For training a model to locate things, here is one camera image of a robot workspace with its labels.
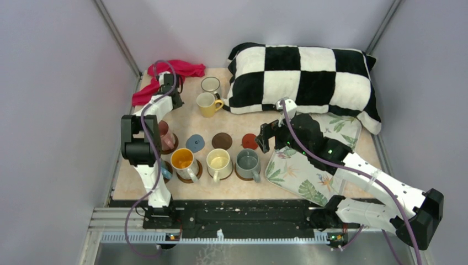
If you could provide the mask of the amber wooden coaster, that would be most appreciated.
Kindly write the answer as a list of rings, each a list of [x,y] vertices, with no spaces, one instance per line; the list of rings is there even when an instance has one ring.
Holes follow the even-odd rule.
[[[233,174],[233,172],[235,171],[234,169],[235,169],[235,168],[233,167],[232,171],[231,171],[227,176],[225,176],[224,178],[219,178],[219,181],[223,181],[223,180],[225,180],[225,179],[228,179],[228,178]],[[214,176],[213,176],[210,172],[208,172],[208,175],[209,175],[211,178],[214,179]]]
[[[192,160],[191,164],[185,168],[175,167],[174,169],[178,179],[184,183],[197,182],[203,173],[202,164],[197,159]]]
[[[244,177],[240,176],[240,175],[238,174],[238,172],[236,171],[235,168],[234,168],[234,172],[235,172],[236,176],[237,176],[240,180],[243,180],[243,181],[254,181],[254,178],[244,178]]]

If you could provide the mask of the yellow ceramic mug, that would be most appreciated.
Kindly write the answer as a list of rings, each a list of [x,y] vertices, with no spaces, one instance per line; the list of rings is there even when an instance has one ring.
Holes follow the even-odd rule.
[[[197,96],[196,103],[205,118],[210,118],[215,115],[223,106],[224,102],[217,99],[213,94],[204,92]]]

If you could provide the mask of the cream ceramic mug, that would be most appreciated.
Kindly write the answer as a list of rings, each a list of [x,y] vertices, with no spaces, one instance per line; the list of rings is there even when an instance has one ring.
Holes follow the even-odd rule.
[[[224,149],[214,149],[206,157],[208,172],[210,172],[215,183],[219,183],[219,178],[224,178],[233,169],[233,162],[230,154]]]

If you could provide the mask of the crumpled pink cloth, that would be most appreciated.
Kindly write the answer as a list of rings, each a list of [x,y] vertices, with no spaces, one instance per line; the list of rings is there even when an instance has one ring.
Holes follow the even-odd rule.
[[[181,76],[184,82],[187,77],[204,77],[206,66],[204,64],[192,64],[183,60],[169,60],[168,61],[174,68],[177,75]],[[132,95],[132,106],[145,105],[151,99],[151,97],[158,92],[160,85],[158,74],[169,71],[173,71],[169,66],[164,63],[154,63],[151,65],[146,73],[151,77],[150,84],[146,85],[141,91],[136,92]]]

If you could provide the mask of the blue mug yellow inside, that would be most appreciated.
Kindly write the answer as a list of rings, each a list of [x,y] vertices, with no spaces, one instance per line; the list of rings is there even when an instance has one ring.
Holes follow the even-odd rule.
[[[169,182],[172,178],[172,172],[167,169],[166,165],[162,165],[161,175],[165,183]]]

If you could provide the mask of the pink mug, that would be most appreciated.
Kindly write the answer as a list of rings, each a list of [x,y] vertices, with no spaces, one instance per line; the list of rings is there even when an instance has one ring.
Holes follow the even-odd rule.
[[[158,123],[158,129],[159,129],[160,140],[165,135],[171,135],[172,133],[169,129],[168,124],[165,121],[160,121]]]

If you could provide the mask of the dark walnut wooden coaster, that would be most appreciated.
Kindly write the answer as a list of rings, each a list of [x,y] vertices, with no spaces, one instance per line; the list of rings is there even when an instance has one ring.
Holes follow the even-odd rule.
[[[220,132],[214,135],[211,144],[215,149],[228,150],[232,146],[232,137],[226,132]]]
[[[178,145],[179,145],[178,136],[174,133],[171,133],[171,135],[165,135],[164,137],[161,138],[161,145],[162,145],[161,153],[163,155],[167,155],[167,154],[174,152],[178,148]]]

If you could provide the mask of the orange cup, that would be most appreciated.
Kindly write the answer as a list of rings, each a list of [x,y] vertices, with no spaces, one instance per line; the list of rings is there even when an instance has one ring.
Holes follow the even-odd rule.
[[[186,148],[175,150],[171,155],[171,165],[173,168],[185,168],[191,164],[191,161],[196,159],[194,154]]]

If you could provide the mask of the blue-grey apple coaster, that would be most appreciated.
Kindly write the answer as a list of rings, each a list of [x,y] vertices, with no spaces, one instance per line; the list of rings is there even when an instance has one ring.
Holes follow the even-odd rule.
[[[205,141],[201,135],[194,134],[187,139],[185,146],[192,153],[197,153],[205,147]]]

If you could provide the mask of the grey ceramic mug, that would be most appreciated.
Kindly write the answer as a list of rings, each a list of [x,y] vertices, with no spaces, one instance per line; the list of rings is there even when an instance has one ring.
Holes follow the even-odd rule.
[[[261,164],[257,153],[252,149],[243,149],[236,157],[235,169],[244,178],[254,178],[260,183]]]

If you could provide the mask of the red apple coaster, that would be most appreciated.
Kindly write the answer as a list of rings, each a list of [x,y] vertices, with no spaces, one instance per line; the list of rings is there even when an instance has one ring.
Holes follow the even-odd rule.
[[[258,144],[256,143],[256,135],[252,133],[245,134],[242,138],[242,147],[244,149],[256,150]]]

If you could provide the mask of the black white checkered pillow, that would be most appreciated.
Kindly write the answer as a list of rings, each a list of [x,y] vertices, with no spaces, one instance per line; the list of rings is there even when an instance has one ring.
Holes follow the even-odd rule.
[[[233,114],[270,111],[287,97],[298,112],[355,117],[378,134],[382,122],[370,77],[375,63],[357,49],[242,43],[228,57],[223,108]]]

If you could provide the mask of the white dark-rimmed mug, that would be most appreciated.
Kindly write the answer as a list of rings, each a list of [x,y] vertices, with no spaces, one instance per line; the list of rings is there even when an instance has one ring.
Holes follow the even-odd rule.
[[[221,94],[221,82],[216,77],[206,77],[202,80],[200,85],[204,92]]]

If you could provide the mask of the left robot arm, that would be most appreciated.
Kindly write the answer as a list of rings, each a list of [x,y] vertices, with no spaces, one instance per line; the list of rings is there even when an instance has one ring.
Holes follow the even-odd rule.
[[[183,105],[178,90],[181,78],[168,71],[158,75],[159,90],[141,110],[121,118],[121,153],[143,182],[148,200],[145,217],[156,218],[163,228],[177,221],[172,196],[163,178],[162,144],[158,123],[166,114]]]

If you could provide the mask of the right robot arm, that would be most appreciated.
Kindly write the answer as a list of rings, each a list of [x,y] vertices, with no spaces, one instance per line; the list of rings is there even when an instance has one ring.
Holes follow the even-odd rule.
[[[423,191],[400,182],[372,166],[351,147],[324,136],[319,122],[308,114],[299,114],[289,122],[264,123],[256,136],[262,152],[284,147],[300,153],[314,168],[351,182],[374,196],[377,203],[333,195],[324,205],[320,229],[342,223],[372,226],[396,235],[405,244],[427,250],[443,218],[444,196],[432,188]]]

